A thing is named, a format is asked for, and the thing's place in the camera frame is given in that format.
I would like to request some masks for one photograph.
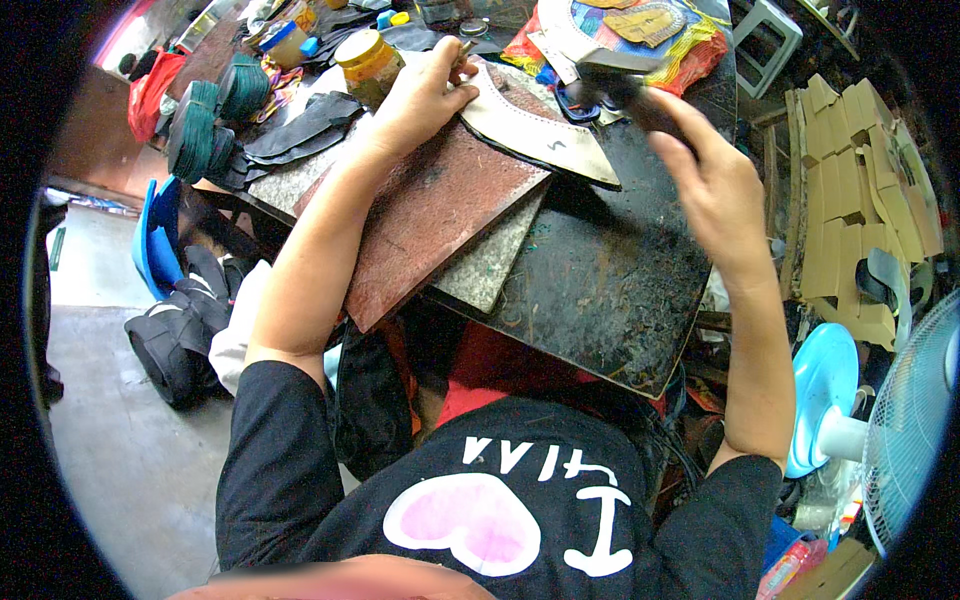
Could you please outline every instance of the electric fan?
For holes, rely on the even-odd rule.
[[[940,451],[953,402],[960,290],[926,315],[897,355],[870,421],[850,417],[859,365],[845,327],[821,324],[794,357],[797,419],[786,476],[830,457],[861,463],[863,509],[881,556],[906,526]]]

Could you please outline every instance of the fan grille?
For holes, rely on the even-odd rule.
[[[870,415],[863,508],[884,554],[905,527],[940,452],[952,404],[945,359],[960,326],[958,311],[960,290],[924,318],[890,368]]]

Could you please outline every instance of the glue jar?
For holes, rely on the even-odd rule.
[[[374,29],[351,34],[337,47],[333,59],[344,69],[347,91],[374,110],[383,104],[404,67],[399,52]]]

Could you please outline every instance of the yellow bottle cap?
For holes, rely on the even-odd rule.
[[[383,48],[383,45],[383,37],[376,29],[363,29],[350,34],[337,46],[337,50],[333,53],[333,59],[340,66],[349,69],[372,59]]]
[[[410,14],[407,11],[398,12],[394,16],[390,17],[390,24],[393,26],[403,25],[410,20]]]

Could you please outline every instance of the red cutting board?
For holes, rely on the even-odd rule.
[[[503,94],[521,108],[560,119],[522,88],[514,85]],[[360,242],[345,302],[360,330],[399,308],[435,269],[548,175],[476,139],[459,119],[406,157],[377,192]],[[300,197],[294,207],[298,217],[324,177]]]

